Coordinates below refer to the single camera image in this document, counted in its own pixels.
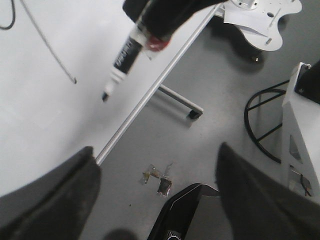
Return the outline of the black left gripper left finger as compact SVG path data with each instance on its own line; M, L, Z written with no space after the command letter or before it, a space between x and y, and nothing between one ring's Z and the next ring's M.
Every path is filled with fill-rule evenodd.
M2 240L77 240L99 195L101 168L86 146L0 198Z

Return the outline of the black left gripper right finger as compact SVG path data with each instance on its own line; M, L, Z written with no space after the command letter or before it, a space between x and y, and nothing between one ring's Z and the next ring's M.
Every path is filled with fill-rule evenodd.
M319 204L273 180L225 142L215 177L235 240L320 238Z

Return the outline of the black glossy robot base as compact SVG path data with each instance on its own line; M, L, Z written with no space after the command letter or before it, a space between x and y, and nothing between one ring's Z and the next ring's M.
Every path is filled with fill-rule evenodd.
M194 183L166 201L149 240L233 240L218 190Z

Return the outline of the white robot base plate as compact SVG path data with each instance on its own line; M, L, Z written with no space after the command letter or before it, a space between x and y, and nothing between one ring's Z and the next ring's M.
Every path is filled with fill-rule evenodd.
M215 15L234 25L245 40L260 51L274 52L283 45L278 23L286 15L302 11L299 0L228 0Z

